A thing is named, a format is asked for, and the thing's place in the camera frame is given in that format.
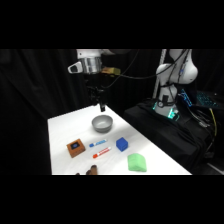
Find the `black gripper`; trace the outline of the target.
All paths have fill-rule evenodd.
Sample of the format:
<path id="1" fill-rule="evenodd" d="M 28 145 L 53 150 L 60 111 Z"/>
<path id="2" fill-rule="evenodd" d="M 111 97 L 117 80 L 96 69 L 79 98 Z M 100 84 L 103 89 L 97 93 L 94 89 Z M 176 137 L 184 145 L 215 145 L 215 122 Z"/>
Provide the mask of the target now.
<path id="1" fill-rule="evenodd" d="M 92 104 L 100 104 L 100 110 L 105 111 L 106 93 L 100 84 L 99 74 L 84 75 L 85 84 L 87 87 L 88 96 Z"/>

